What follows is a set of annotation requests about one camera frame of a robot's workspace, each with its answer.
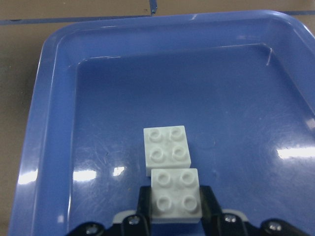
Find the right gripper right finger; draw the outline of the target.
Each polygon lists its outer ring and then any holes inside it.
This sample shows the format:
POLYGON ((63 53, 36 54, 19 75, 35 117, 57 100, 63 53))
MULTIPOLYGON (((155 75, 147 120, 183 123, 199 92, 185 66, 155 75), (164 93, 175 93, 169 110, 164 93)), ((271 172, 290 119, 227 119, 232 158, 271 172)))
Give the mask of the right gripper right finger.
POLYGON ((199 187, 202 227, 206 236, 307 236, 303 230, 278 219, 264 220, 259 227, 252 225, 240 213, 223 211, 212 188, 199 187))

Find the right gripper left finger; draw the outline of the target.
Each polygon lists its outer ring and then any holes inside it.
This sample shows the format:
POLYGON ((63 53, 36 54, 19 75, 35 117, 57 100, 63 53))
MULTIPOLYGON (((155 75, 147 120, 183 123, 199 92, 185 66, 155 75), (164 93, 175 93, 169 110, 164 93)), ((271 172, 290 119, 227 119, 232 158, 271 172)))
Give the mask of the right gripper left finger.
POLYGON ((110 228, 97 222, 82 223, 68 236, 150 236, 152 216, 152 190, 150 186, 142 186, 139 190, 135 213, 118 213, 110 228))

